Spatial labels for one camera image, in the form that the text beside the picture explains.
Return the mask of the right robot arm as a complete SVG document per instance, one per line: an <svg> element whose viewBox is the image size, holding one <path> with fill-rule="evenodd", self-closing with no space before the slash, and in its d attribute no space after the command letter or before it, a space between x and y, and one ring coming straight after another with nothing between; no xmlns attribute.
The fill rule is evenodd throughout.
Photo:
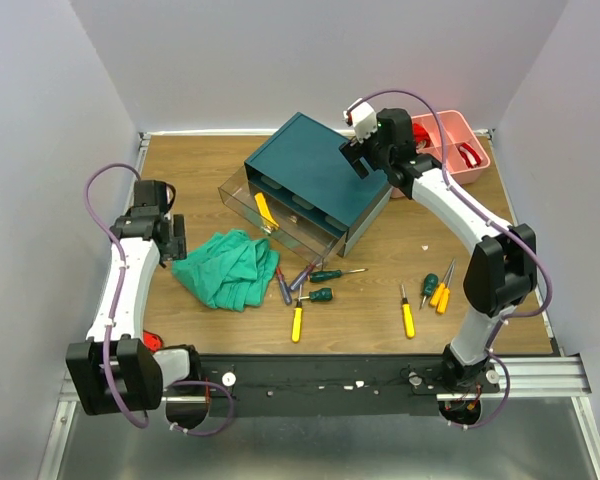
<svg viewBox="0 0 600 480"><path fill-rule="evenodd" d="M418 152L411 116L401 108L375 111L368 103L343 114L354 130L340 147L356 174L381 170L407 198L426 207L470 253L463 281L469 310L442 354L440 379L460 392L473 384L509 315L537 285L536 238L512 226L468 195L434 155Z"/></svg>

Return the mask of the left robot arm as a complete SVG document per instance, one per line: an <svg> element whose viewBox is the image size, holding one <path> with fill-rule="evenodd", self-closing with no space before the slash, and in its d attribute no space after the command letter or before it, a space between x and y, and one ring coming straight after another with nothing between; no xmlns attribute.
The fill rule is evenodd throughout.
<svg viewBox="0 0 600 480"><path fill-rule="evenodd" d="M184 218L171 211L175 193L164 181L137 181L131 206L106 230L113 242L98 311L85 340L70 344L66 353L88 415L154 410L165 388L189 395L201 385L194 347L152 352L143 340L156 268L187 256Z"/></svg>

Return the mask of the yellow utility knife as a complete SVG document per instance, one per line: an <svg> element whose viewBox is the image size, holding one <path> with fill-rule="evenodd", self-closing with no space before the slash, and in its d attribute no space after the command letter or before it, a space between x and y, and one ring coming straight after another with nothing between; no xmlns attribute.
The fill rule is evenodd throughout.
<svg viewBox="0 0 600 480"><path fill-rule="evenodd" d="M258 192L254 195L256 206L259 215L263 221L262 229L265 233L271 234L279 228L279 224L274 219L269 209L267 200L262 192Z"/></svg>

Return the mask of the clear drawer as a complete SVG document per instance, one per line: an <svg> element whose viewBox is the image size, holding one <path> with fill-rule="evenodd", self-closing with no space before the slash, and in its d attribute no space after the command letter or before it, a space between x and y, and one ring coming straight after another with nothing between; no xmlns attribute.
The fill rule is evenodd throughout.
<svg viewBox="0 0 600 480"><path fill-rule="evenodd" d="M218 191L228 208L308 262L328 262L344 247L346 233L328 224L323 212L304 208L287 189L261 174L241 167Z"/></svg>

